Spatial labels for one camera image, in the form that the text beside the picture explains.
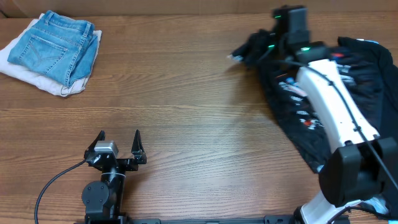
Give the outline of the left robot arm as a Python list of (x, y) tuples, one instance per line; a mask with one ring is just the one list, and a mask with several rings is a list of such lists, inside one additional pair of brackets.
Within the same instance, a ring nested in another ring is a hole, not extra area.
[(105, 140), (104, 131), (100, 131), (89, 145), (85, 161), (90, 167), (101, 171), (101, 178), (87, 184), (82, 191), (85, 223), (132, 223), (131, 218), (121, 211), (121, 205), (126, 172), (137, 171), (139, 165), (147, 163), (138, 130), (134, 135), (131, 154), (131, 158), (119, 158), (116, 143)]

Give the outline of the black printed cycling jersey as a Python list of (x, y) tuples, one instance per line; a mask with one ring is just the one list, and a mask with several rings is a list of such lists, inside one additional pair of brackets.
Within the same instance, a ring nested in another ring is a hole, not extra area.
[[(276, 52), (273, 43), (271, 33), (260, 29), (234, 50), (230, 58), (258, 72), (278, 125), (311, 170), (317, 173), (331, 155), (324, 126), (307, 97), (296, 88), (295, 71), (265, 64)], [(365, 54), (371, 45), (371, 42), (339, 37), (338, 46), (331, 52), (340, 77), (360, 112), (373, 127), (380, 129), (384, 87), (378, 66)]]

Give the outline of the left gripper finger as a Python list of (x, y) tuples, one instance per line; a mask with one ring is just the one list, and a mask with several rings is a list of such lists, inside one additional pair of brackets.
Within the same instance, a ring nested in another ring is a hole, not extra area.
[(105, 140), (105, 132), (101, 130), (95, 140), (88, 146), (87, 150), (85, 151), (84, 158), (88, 158), (89, 154), (94, 151), (94, 148), (98, 141)]
[(141, 141), (141, 134), (138, 129), (134, 135), (131, 153), (134, 155), (135, 159), (146, 159), (146, 153)]

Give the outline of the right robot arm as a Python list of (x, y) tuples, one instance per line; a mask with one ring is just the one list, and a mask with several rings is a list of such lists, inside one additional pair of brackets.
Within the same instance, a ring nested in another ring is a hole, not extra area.
[(298, 67), (296, 82), (307, 94), (322, 125), (331, 157), (319, 172), (319, 193), (297, 208), (292, 223), (336, 223), (348, 210), (397, 185), (391, 170), (397, 159), (397, 143), (382, 139), (356, 106), (341, 81), (330, 49), (311, 42), (307, 8), (274, 9), (274, 27), (280, 64)]

